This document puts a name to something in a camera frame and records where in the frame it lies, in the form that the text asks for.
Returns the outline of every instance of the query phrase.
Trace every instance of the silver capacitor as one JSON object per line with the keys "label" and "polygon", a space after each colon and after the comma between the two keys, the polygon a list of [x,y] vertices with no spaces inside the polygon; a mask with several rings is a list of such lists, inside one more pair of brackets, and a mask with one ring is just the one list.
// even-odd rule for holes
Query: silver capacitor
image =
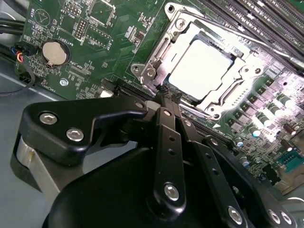
{"label": "silver capacitor", "polygon": [[249,165],[249,161],[247,159],[246,156],[242,156],[240,159],[239,159],[239,162],[244,166],[244,167],[247,167]]}

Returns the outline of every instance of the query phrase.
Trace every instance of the black connector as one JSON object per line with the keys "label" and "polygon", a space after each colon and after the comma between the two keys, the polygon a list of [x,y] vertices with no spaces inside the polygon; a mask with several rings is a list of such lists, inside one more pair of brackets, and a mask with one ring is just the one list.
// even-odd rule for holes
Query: black connector
{"label": "black connector", "polygon": [[32,55],[37,54],[37,52],[38,52],[38,47],[37,46],[29,44],[25,41],[21,41],[21,42],[16,43],[13,46],[13,48],[16,51],[21,52],[24,56],[32,56]]}

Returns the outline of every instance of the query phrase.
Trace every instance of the black plastic part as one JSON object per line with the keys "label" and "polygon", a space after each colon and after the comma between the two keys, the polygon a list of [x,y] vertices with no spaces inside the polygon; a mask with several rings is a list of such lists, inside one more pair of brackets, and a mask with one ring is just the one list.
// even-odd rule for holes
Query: black plastic part
{"label": "black plastic part", "polygon": [[281,178],[278,177],[276,171],[272,168],[271,164],[268,164],[262,170],[265,172],[265,175],[267,176],[272,186],[281,181]]}
{"label": "black plastic part", "polygon": [[146,204],[155,153],[135,149],[70,183],[55,200],[48,228],[210,228],[205,183],[184,165],[187,207],[174,221],[153,216]]}
{"label": "black plastic part", "polygon": [[[211,139],[215,138],[208,136],[203,142],[214,151],[228,183],[238,188],[244,196],[245,209],[250,221],[258,228],[295,228],[296,222],[291,214],[279,204],[266,187],[259,184],[224,145],[220,143],[214,145]],[[280,218],[280,224],[275,223],[270,218],[269,210],[272,210]],[[291,219],[291,225],[285,222],[281,212],[284,212]]]}
{"label": "black plastic part", "polygon": [[[143,118],[147,112],[144,103],[135,97],[36,103],[24,110],[19,132],[33,149],[62,165],[71,166],[82,162],[98,130],[108,129],[123,119]],[[43,113],[54,114],[58,122],[43,124],[39,120]],[[71,128],[80,129],[84,139],[80,142],[69,140],[66,133]]]}
{"label": "black plastic part", "polygon": [[32,56],[32,55],[37,54],[37,52],[38,52],[37,46],[29,44],[25,41],[20,41],[20,42],[15,43],[13,48],[16,51],[21,52],[24,56]]}
{"label": "black plastic part", "polygon": [[[152,195],[147,203],[151,211],[163,220],[174,220],[186,208],[185,180],[181,150],[181,135],[175,131],[175,116],[161,107],[156,112],[155,169]],[[166,184],[176,187],[179,198],[170,200],[164,191]]]}
{"label": "black plastic part", "polygon": [[236,223],[228,213],[228,208],[233,207],[242,217],[242,224],[238,225],[238,227],[248,227],[245,216],[233,195],[213,151],[210,147],[198,141],[199,136],[194,125],[192,123],[190,126],[186,125],[186,121],[187,119],[185,118],[179,120],[181,135],[184,140],[183,151],[191,151],[194,153],[194,165],[201,168],[200,173],[202,173],[202,180],[206,183],[206,188],[210,189],[210,197],[213,198],[214,201],[213,207],[210,206],[210,208],[214,209],[213,224],[217,224],[218,227],[235,227]]}

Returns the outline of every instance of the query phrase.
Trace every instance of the capacitor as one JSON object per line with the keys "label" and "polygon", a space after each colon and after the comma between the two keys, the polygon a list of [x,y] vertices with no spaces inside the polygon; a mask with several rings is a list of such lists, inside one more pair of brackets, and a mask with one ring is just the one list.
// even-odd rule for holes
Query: capacitor
{"label": "capacitor", "polygon": [[283,110],[281,110],[279,107],[277,106],[272,106],[269,108],[269,111],[271,111],[271,113],[273,115],[275,115],[276,117],[280,117],[283,115]]}
{"label": "capacitor", "polygon": [[249,132],[253,137],[259,137],[261,135],[261,131],[258,130],[255,126],[249,127]]}
{"label": "capacitor", "polygon": [[286,108],[293,108],[295,106],[295,102],[288,96],[282,96],[279,98],[279,102],[281,102]]}
{"label": "capacitor", "polygon": [[255,162],[256,162],[257,164],[259,164],[259,163],[262,162],[262,159],[261,159],[260,157],[256,157],[256,158],[255,158]]}
{"label": "capacitor", "polygon": [[269,127],[271,125],[271,121],[266,117],[266,116],[261,116],[259,118],[259,121],[265,126],[265,127]]}
{"label": "capacitor", "polygon": [[249,165],[249,161],[247,159],[246,156],[243,156],[239,159],[239,162],[244,166],[244,167],[247,167]]}
{"label": "capacitor", "polygon": [[283,140],[281,141],[281,145],[282,145],[288,152],[290,152],[290,151],[293,150],[292,146],[291,146],[285,139],[283,139]]}
{"label": "capacitor", "polygon": [[283,128],[285,129],[285,131],[287,131],[292,136],[296,134],[296,130],[287,123],[283,125]]}
{"label": "capacitor", "polygon": [[235,142],[236,142],[236,145],[237,145],[237,147],[243,147],[244,146],[244,142],[242,141],[242,139],[241,138],[236,138],[235,139]]}

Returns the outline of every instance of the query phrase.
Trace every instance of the green circuit board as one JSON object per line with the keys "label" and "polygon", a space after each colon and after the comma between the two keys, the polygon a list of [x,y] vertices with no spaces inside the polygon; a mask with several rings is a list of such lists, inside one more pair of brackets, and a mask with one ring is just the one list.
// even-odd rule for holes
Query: green circuit board
{"label": "green circuit board", "polygon": [[[105,80],[115,82],[122,79],[144,91],[131,73],[131,64],[145,63],[166,30],[169,20],[164,6],[168,2],[197,8],[208,18],[223,25],[227,23],[207,3],[203,4],[207,2],[204,0],[32,0],[22,40],[40,48],[48,40],[60,40],[68,46],[70,58],[58,67],[47,66],[41,50],[37,55],[24,59],[39,78],[38,86],[65,99],[98,98]],[[229,0],[215,2],[226,6]],[[303,48],[303,43],[292,42]],[[258,49],[252,43],[247,46]],[[288,123],[298,131],[304,128],[304,119],[299,117],[304,113],[301,106],[304,103],[303,81],[268,53],[262,57],[265,73],[247,91],[247,98],[256,96],[263,100],[259,90],[270,81],[275,81],[280,85],[280,91],[275,93],[272,102],[263,100],[265,106],[257,110],[263,112],[270,103],[284,110],[276,99],[282,95],[293,99],[297,106],[293,110],[286,109],[284,116],[274,119],[271,130],[262,128],[261,137],[252,137],[248,131],[252,122],[242,124],[240,130],[231,127],[231,121],[238,121],[238,112],[244,113],[240,108],[248,103],[248,99],[225,113],[219,121],[198,118],[183,111],[185,116],[227,139],[242,138],[245,143],[242,152],[247,155],[251,163],[249,170],[254,175],[260,174],[269,163],[277,167],[278,159],[285,155],[286,151],[276,137],[278,132],[281,132],[280,139],[293,143],[292,136],[282,131],[282,125]],[[24,73],[20,64],[17,64],[16,70],[19,75]],[[62,86],[62,79],[68,85]],[[255,162],[256,158],[260,158],[260,162]]]}

